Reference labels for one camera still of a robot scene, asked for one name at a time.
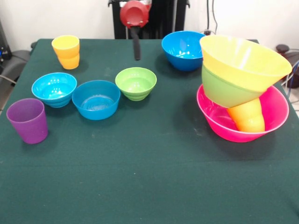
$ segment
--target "orange cup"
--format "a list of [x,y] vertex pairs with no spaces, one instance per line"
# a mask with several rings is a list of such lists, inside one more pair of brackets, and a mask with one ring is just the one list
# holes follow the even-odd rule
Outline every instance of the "orange cup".
[[259,98],[228,108],[227,112],[240,132],[256,133],[265,131],[265,121]]
[[80,61],[80,40],[76,36],[63,35],[52,41],[52,47],[64,69],[75,69]]

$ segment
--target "blue bowl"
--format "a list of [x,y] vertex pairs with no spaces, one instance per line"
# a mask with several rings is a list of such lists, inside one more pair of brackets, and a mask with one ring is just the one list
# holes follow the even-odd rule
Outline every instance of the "blue bowl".
[[178,31],[165,36],[162,48],[168,61],[178,70],[193,71],[202,66],[199,40],[204,37],[193,31]]
[[74,76],[55,72],[44,75],[37,79],[31,88],[33,95],[46,105],[59,108],[67,105],[71,95],[77,86]]
[[103,120],[115,113],[120,97],[121,91],[114,83],[94,80],[80,85],[72,100],[83,117]]

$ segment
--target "yellow bowl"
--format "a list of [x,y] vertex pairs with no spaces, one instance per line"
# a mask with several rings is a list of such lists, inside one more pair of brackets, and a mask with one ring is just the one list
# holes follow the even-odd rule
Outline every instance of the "yellow bowl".
[[279,53],[245,39],[209,35],[200,45],[206,68],[244,89],[264,92],[292,71]]

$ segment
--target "cup rim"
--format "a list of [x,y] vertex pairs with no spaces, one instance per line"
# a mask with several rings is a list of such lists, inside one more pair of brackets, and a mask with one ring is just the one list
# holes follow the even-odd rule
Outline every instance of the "cup rim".
[[[11,119],[11,118],[9,117],[8,113],[9,113],[9,111],[12,109],[12,107],[13,107],[15,104],[17,104],[17,103],[19,103],[19,102],[21,102],[21,101],[27,101],[27,100],[34,100],[34,101],[36,101],[36,102],[42,104],[42,110],[41,110],[41,112],[40,112],[37,116],[35,116],[33,119],[26,120],[26,121],[15,121],[15,120]],[[24,99],[20,99],[20,100],[18,100],[18,101],[15,101],[13,104],[11,104],[11,105],[9,106],[9,108],[8,108],[7,111],[6,111],[6,117],[7,117],[7,119],[8,119],[10,122],[12,122],[12,123],[25,124],[25,123],[31,122],[31,121],[37,119],[38,117],[42,116],[42,114],[44,113],[44,111],[45,111],[45,105],[43,104],[43,102],[42,102],[41,100],[39,100],[39,99],[35,99],[35,98],[24,98]]]
[[[82,86],[86,85],[87,83],[91,83],[91,82],[105,82],[105,83],[109,83],[109,84],[115,86],[116,89],[118,90],[118,97],[117,97],[117,100],[116,100],[112,105],[110,105],[108,108],[114,106],[115,104],[117,104],[117,103],[120,101],[120,98],[121,98],[121,91],[120,91],[120,89],[118,88],[118,86],[117,86],[116,84],[114,84],[113,82],[107,81],[107,80],[100,80],[100,79],[98,79],[98,80],[91,80],[91,81],[82,83],[81,85],[79,85],[79,86],[75,89],[74,93],[77,91],[78,88],[82,88]],[[78,105],[78,104],[74,101],[74,94],[72,95],[71,100],[72,100],[73,104],[74,104],[77,108],[80,108],[81,110],[84,110],[84,111],[94,112],[93,110],[84,109],[83,107],[81,107],[80,105]]]
[[267,133],[270,133],[270,132],[272,132],[272,131],[275,131],[275,130],[279,129],[279,128],[286,122],[286,120],[287,120],[288,117],[289,117],[290,108],[289,108],[289,105],[288,105],[287,100],[285,99],[283,93],[282,93],[281,91],[279,91],[278,88],[276,88],[275,86],[272,85],[272,86],[270,86],[269,88],[273,88],[276,92],[278,92],[278,93],[280,94],[280,96],[283,97],[283,99],[284,99],[284,103],[285,103],[286,106],[287,106],[287,107],[286,107],[286,108],[287,108],[287,113],[286,113],[286,116],[285,116],[284,120],[283,120],[277,127],[272,128],[272,129],[267,130],[267,131],[264,131],[264,132],[240,132],[240,131],[237,131],[237,130],[233,130],[233,129],[230,129],[230,128],[228,128],[228,127],[225,127],[225,126],[219,124],[218,122],[214,121],[212,118],[210,118],[210,116],[208,116],[208,115],[205,113],[205,111],[202,109],[202,107],[201,107],[201,105],[200,105],[200,103],[199,103],[199,98],[198,98],[199,91],[201,90],[201,88],[203,88],[203,84],[201,84],[200,87],[199,87],[198,90],[197,90],[197,93],[196,93],[196,100],[197,100],[197,104],[198,104],[200,110],[202,111],[202,113],[205,115],[205,117],[206,117],[207,119],[209,119],[210,121],[212,121],[214,124],[216,124],[216,125],[218,125],[218,126],[224,128],[224,129],[226,129],[226,130],[228,130],[228,131],[232,131],[232,132],[234,132],[234,133],[241,133],[241,134],[247,134],[247,135],[263,135],[263,134],[267,134]]
[[[41,78],[46,77],[46,76],[49,76],[49,75],[53,75],[53,74],[65,74],[65,75],[68,75],[69,77],[71,77],[71,78],[73,78],[73,79],[75,80],[75,82],[76,82],[76,83],[75,83],[75,86],[72,88],[72,90],[71,90],[68,94],[66,94],[65,96],[60,97],[60,98],[52,98],[52,99],[49,99],[49,98],[42,98],[42,97],[37,96],[37,95],[34,93],[34,91],[33,91],[33,86],[35,85],[35,83],[36,83],[38,80],[40,80]],[[74,92],[74,90],[76,89],[76,87],[77,87],[77,79],[76,79],[74,76],[72,76],[71,74],[66,73],[66,72],[52,72],[52,73],[48,73],[48,74],[46,74],[46,75],[43,75],[43,76],[39,77],[37,80],[35,80],[35,81],[33,82],[32,86],[31,86],[31,92],[32,92],[32,94],[33,94],[36,98],[38,98],[38,99],[52,101],[52,100],[58,100],[58,99],[65,98],[65,97],[69,96],[70,94],[72,94],[72,93]]]
[[[123,88],[120,87],[120,84],[117,82],[117,77],[120,77],[120,74],[121,74],[122,72],[124,72],[124,71],[126,71],[126,70],[131,70],[131,69],[148,70],[149,73],[150,73],[151,75],[153,75],[153,77],[155,78],[155,82],[154,82],[154,84],[153,84],[150,88],[148,88],[148,89],[146,89],[146,90],[144,90],[144,91],[139,91],[139,92],[129,92],[129,91],[124,90]],[[116,77],[115,77],[115,84],[117,85],[117,87],[118,87],[121,91],[124,91],[124,92],[127,92],[127,93],[137,93],[137,94],[138,94],[138,93],[144,93],[144,92],[147,92],[147,91],[152,90],[152,89],[156,86],[156,84],[157,84],[157,76],[155,75],[155,73],[154,73],[152,70],[149,70],[149,69],[146,69],[146,68],[143,68],[143,67],[131,67],[131,68],[126,68],[126,69],[121,70],[121,71],[116,75]]]
[[[54,46],[54,41],[57,40],[58,38],[65,37],[65,36],[75,37],[77,39],[78,43],[76,43],[74,46],[71,46],[71,47],[68,47],[68,48],[58,48],[58,47],[55,47]],[[61,36],[55,37],[52,40],[52,42],[51,42],[52,47],[55,48],[55,49],[58,49],[58,50],[68,50],[68,49],[71,49],[71,48],[74,48],[74,47],[78,46],[79,44],[80,44],[80,39],[77,36],[75,36],[75,35],[61,35]]]

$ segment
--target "bowl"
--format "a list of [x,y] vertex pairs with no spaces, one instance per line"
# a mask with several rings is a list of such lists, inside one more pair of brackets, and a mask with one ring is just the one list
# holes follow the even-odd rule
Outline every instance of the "bowl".
[[209,35],[201,38],[200,45],[205,67],[244,89],[265,92],[292,71],[279,53],[245,39]]
[[260,97],[265,121],[265,131],[259,133],[239,132],[227,109],[209,100],[203,85],[197,92],[197,103],[208,121],[211,129],[220,137],[233,142],[253,141],[281,127],[288,118],[289,106],[283,94],[271,86]]
[[121,92],[114,83],[94,80],[76,88],[72,100],[83,117],[103,120],[115,113],[120,97]]
[[74,76],[55,72],[38,78],[32,85],[33,95],[46,105],[59,108],[67,105],[77,86]]
[[162,40],[162,48],[168,61],[178,70],[193,71],[202,66],[199,41],[204,34],[192,31],[170,33]]
[[140,101],[153,90],[157,77],[151,70],[145,68],[128,68],[117,74],[115,83],[127,98]]
[[213,102],[226,107],[234,107],[260,97],[263,92],[246,90],[213,74],[205,67],[201,71],[202,84],[206,96]]

